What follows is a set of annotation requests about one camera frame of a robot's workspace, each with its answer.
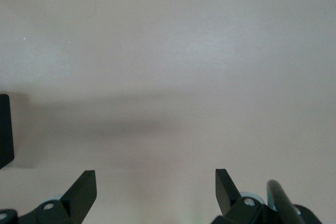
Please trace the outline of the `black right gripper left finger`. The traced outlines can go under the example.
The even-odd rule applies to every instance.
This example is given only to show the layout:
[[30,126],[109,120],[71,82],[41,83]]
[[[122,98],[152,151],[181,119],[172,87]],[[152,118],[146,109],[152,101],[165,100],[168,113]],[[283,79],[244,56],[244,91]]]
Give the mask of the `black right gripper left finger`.
[[96,198],[96,173],[86,170],[60,199],[40,204],[17,223],[83,223]]

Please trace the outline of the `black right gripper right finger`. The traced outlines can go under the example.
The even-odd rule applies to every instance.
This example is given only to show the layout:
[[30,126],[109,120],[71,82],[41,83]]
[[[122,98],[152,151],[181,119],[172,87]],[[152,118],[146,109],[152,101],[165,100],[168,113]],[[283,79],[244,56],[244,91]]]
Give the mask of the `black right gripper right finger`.
[[212,224],[263,222],[263,204],[250,195],[243,196],[226,169],[215,171],[215,193],[222,214],[217,216]]

